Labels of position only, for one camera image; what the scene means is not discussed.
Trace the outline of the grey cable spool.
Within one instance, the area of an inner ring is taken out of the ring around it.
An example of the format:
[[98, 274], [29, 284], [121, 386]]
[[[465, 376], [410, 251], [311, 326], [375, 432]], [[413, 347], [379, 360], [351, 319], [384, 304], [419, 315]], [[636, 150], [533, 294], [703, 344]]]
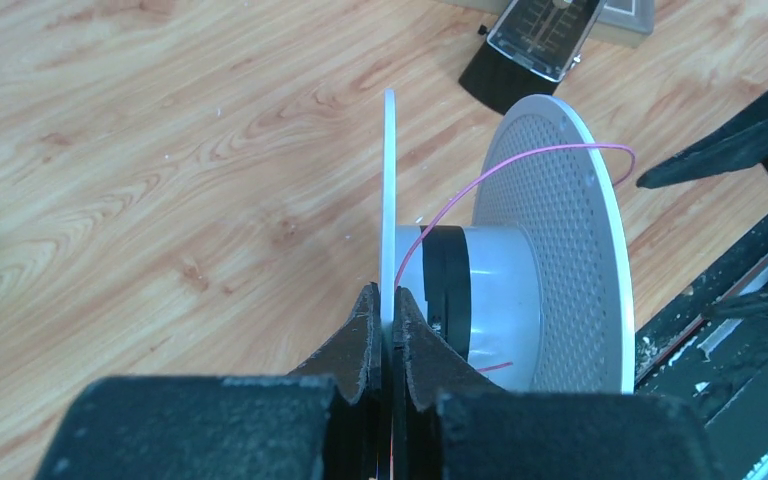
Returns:
[[396, 287], [478, 373], [511, 391], [630, 393], [630, 264], [614, 185], [564, 101], [530, 95], [503, 116], [467, 226], [397, 222], [396, 101], [384, 97], [379, 283], [382, 324]]

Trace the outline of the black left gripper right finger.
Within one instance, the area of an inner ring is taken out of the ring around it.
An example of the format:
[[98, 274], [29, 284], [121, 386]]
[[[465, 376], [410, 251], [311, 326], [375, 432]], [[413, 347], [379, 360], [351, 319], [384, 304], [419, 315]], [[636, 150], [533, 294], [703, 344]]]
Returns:
[[474, 416], [508, 393], [471, 367], [428, 325], [412, 293], [395, 290], [392, 476], [508, 479], [510, 446]]

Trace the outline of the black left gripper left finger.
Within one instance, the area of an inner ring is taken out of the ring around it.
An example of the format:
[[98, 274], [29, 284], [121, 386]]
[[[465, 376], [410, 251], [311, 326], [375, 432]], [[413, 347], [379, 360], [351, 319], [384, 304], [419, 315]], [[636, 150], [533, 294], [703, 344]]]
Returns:
[[381, 393], [380, 293], [362, 287], [347, 321], [291, 376], [328, 376], [335, 393], [327, 426], [325, 479], [369, 479], [377, 474]]

